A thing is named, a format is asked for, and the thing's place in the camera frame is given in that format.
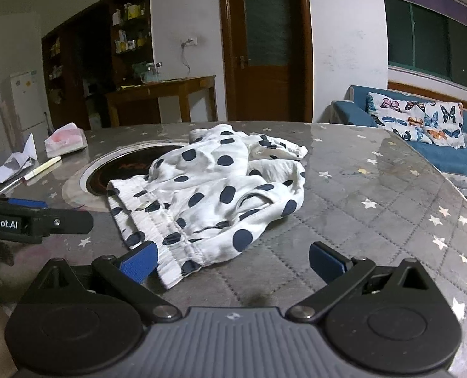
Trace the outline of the white polka dot garment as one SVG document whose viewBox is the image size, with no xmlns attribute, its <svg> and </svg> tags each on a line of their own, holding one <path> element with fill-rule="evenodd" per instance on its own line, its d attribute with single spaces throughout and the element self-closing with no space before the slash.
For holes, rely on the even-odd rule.
<svg viewBox="0 0 467 378">
<path fill-rule="evenodd" d="M 190 132 L 188 145 L 154 160 L 145 175 L 107 186 L 125 244 L 152 242 L 158 277 L 171 289 L 190 274 L 232 260 L 304 201 L 308 150 L 231 125 Z"/>
</svg>

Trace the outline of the crumpled white paper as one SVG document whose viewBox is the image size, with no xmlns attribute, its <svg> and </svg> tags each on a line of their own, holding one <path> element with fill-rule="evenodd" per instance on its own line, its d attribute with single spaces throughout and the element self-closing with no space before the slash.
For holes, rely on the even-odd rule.
<svg viewBox="0 0 467 378">
<path fill-rule="evenodd" d="M 0 183 L 6 182 L 15 176 L 15 174 L 21 172 L 23 168 L 32 166 L 37 159 L 33 133 L 31 133 L 24 145 L 23 151 L 11 154 L 6 162 L 0 166 Z"/>
</svg>

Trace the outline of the white marker pen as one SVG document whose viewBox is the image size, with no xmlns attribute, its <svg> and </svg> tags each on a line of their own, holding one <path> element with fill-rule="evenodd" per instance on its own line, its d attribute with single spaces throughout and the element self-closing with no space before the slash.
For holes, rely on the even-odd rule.
<svg viewBox="0 0 467 378">
<path fill-rule="evenodd" d="M 38 176 L 40 173 L 46 171 L 47 169 L 49 169 L 50 167 L 52 166 L 55 166 L 58 162 L 60 162 L 62 160 L 62 157 L 61 156 L 56 156 L 56 157 L 53 157 L 49 160 L 47 160 L 45 163 L 35 167 L 31 172 L 27 173 L 26 175 L 23 176 L 23 180 L 25 182 L 28 182 L 29 180 L 35 178 L 36 176 Z"/>
</svg>

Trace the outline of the round induction cooker inset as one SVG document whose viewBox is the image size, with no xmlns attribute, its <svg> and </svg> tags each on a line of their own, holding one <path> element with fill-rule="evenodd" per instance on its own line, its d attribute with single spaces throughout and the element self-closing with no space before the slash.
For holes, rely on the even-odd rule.
<svg viewBox="0 0 467 378">
<path fill-rule="evenodd" d="M 106 213 L 109 210 L 107 185 L 111 180 L 146 175 L 154 160 L 183 146 L 185 142 L 144 141 L 102 154 L 63 184 L 63 200 L 77 209 Z"/>
</svg>

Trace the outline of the pink tissue pack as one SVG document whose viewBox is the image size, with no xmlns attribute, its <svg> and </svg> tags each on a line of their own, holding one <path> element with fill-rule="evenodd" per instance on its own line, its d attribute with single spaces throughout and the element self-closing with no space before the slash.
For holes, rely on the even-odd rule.
<svg viewBox="0 0 467 378">
<path fill-rule="evenodd" d="M 45 152 L 48 158 L 73 153 L 86 147 L 85 133 L 75 123 L 62 126 L 45 139 Z"/>
</svg>

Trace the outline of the white refrigerator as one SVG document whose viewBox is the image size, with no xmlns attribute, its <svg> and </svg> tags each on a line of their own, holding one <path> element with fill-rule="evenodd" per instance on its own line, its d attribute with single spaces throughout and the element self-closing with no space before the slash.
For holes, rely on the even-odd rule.
<svg viewBox="0 0 467 378">
<path fill-rule="evenodd" d="M 28 136 L 33 134 L 36 147 L 42 148 L 48 137 L 48 125 L 37 72 L 33 70 L 13 76 L 9 83 L 16 126 L 22 139 L 26 141 Z"/>
</svg>

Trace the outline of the blue sofa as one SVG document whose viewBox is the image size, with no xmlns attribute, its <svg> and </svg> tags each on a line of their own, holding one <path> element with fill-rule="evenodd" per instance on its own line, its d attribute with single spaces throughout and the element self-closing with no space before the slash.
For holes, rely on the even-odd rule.
<svg viewBox="0 0 467 378">
<path fill-rule="evenodd" d="M 332 103 L 330 121 L 398 135 L 467 198 L 467 109 L 463 102 L 352 85 L 346 100 Z"/>
</svg>

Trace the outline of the dark wooden shelf cabinet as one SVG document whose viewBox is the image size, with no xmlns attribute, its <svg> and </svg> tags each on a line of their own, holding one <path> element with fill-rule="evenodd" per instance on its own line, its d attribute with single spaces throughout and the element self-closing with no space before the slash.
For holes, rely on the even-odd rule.
<svg viewBox="0 0 467 378">
<path fill-rule="evenodd" d="M 140 82 L 154 60 L 151 0 L 100 0 L 42 40 L 52 126 L 110 127 L 108 96 Z"/>
</svg>

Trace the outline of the butterfly print pillow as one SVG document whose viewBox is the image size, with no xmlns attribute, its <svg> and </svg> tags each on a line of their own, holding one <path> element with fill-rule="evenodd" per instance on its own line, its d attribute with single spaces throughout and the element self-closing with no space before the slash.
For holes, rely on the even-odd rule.
<svg viewBox="0 0 467 378">
<path fill-rule="evenodd" d="M 369 92 L 367 110 L 377 126 L 405 141 L 466 148 L 460 102 L 405 101 Z"/>
</svg>

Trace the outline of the glass kettle on table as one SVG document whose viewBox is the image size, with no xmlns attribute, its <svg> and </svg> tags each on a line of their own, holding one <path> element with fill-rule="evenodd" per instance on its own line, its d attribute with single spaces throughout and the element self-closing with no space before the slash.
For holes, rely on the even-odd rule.
<svg viewBox="0 0 467 378">
<path fill-rule="evenodd" d="M 132 65 L 134 75 L 138 77 L 143 84 L 159 81 L 161 67 L 161 62 L 140 62 Z"/>
</svg>

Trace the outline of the wooden side table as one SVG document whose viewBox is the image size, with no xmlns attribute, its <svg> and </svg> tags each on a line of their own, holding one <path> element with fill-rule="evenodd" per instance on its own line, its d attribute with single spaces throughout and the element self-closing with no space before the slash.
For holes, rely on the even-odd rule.
<svg viewBox="0 0 467 378">
<path fill-rule="evenodd" d="M 163 81 L 152 81 L 148 84 L 129 87 L 107 96 L 110 124 L 119 127 L 118 107 L 133 101 L 154 100 L 164 97 L 176 96 L 179 101 L 179 111 L 183 122 L 191 121 L 191 105 L 189 95 L 201 90 L 208 91 L 209 109 L 211 119 L 218 121 L 216 99 L 215 99 L 215 76 L 202 76 L 191 78 L 167 79 Z"/>
</svg>

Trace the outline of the green framed window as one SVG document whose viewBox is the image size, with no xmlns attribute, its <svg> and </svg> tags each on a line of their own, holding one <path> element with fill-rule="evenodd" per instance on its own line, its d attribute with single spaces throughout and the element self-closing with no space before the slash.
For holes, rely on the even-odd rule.
<svg viewBox="0 0 467 378">
<path fill-rule="evenodd" d="M 384 0 L 388 61 L 467 88 L 467 26 L 403 0 Z"/>
</svg>

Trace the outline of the dark wooden door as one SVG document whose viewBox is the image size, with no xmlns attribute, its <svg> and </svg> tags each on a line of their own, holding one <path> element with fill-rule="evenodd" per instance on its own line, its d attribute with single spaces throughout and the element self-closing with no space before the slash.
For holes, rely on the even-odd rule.
<svg viewBox="0 0 467 378">
<path fill-rule="evenodd" d="M 309 122 L 309 0 L 220 0 L 227 117 Z"/>
</svg>

